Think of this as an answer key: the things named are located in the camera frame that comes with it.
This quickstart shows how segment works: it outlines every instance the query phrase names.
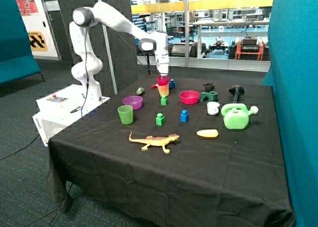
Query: yellow lizard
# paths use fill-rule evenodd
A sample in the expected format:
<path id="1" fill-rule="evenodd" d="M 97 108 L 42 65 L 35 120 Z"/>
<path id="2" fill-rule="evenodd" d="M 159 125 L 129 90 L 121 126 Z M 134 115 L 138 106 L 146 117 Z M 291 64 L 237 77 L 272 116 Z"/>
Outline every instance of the yellow lizard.
<path id="1" fill-rule="evenodd" d="M 179 135 L 177 134 L 171 134 L 168 137 L 153 137 L 153 136 L 147 136 L 145 139 L 132 139 L 131 135 L 133 132 L 129 135 L 129 140 L 131 142 L 135 143 L 142 143 L 146 144 L 144 147 L 141 148 L 142 151 L 148 151 L 149 146 L 156 146 L 156 147 L 162 147 L 163 151 L 165 153 L 169 153 L 170 150 L 165 148 L 165 145 L 169 144 L 171 141 L 175 141 L 179 139 Z"/>

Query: teal fabric panel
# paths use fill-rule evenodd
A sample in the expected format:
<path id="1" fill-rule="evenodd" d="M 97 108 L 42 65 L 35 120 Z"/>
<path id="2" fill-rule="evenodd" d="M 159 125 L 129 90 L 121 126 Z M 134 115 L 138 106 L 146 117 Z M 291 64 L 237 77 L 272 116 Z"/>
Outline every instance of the teal fabric panel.
<path id="1" fill-rule="evenodd" d="M 0 62 L 31 54 L 28 33 L 20 12 L 0 12 Z"/>
<path id="2" fill-rule="evenodd" d="M 15 0 L 0 0 L 0 12 L 19 12 Z"/>
<path id="3" fill-rule="evenodd" d="M 291 199 L 299 227 L 318 226 L 317 0 L 274 0 L 272 85 Z"/>
<path id="4" fill-rule="evenodd" d="M 41 70 L 15 0 L 0 0 L 0 84 Z"/>
<path id="5" fill-rule="evenodd" d="M 30 55 L 0 62 L 0 84 L 40 73 L 40 69 L 30 69 L 35 66 L 37 63 Z"/>

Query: yellow beam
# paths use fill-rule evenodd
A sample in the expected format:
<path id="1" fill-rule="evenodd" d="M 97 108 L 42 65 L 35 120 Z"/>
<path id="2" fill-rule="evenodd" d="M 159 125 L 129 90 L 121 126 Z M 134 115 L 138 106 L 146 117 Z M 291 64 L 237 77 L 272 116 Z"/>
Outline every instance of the yellow beam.
<path id="1" fill-rule="evenodd" d="M 176 12 L 176 11 L 184 11 L 184 9 L 185 9 L 184 1 L 156 3 L 156 4 L 143 4 L 143 5 L 131 6 L 132 14 L 157 13 L 157 12 Z"/>
<path id="2" fill-rule="evenodd" d="M 267 7 L 273 0 L 199 0 L 190 1 L 189 10 L 226 9 L 237 7 Z M 185 3 L 167 2 L 131 6 L 132 14 L 184 11 Z"/>
<path id="3" fill-rule="evenodd" d="M 273 0 L 200 0 L 190 1 L 189 10 L 267 7 L 272 5 Z"/>

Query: white cup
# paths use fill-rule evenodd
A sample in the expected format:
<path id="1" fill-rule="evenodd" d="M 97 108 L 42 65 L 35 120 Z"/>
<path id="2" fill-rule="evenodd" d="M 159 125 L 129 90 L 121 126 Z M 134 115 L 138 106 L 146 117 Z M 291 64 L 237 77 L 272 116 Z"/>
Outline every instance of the white cup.
<path id="1" fill-rule="evenodd" d="M 219 112 L 220 104 L 218 102 L 209 102 L 207 103 L 208 114 L 216 115 Z"/>

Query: yellow sign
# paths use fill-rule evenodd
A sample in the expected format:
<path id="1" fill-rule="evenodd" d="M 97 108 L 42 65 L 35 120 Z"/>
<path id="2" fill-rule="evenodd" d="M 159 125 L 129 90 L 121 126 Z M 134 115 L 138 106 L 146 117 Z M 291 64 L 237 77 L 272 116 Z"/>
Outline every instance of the yellow sign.
<path id="1" fill-rule="evenodd" d="M 198 0 L 189 1 L 189 10 L 268 7 L 273 0 Z M 166 2 L 131 6 L 132 14 L 185 11 L 185 2 Z"/>
<path id="2" fill-rule="evenodd" d="M 42 32 L 28 32 L 32 52 L 47 52 L 46 45 Z"/>

